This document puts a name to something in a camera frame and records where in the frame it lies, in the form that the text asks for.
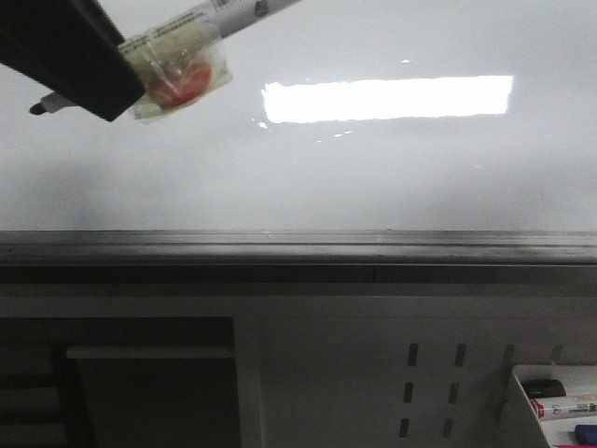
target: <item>white wall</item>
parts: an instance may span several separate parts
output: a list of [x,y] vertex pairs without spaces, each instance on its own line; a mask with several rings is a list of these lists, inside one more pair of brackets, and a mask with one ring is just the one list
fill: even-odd
[[[195,3],[103,1],[127,35]],[[47,89],[0,67],[0,230],[597,231],[596,22],[594,0],[303,0],[150,125],[29,116]],[[514,77],[504,115],[274,124],[261,92],[488,75]]]

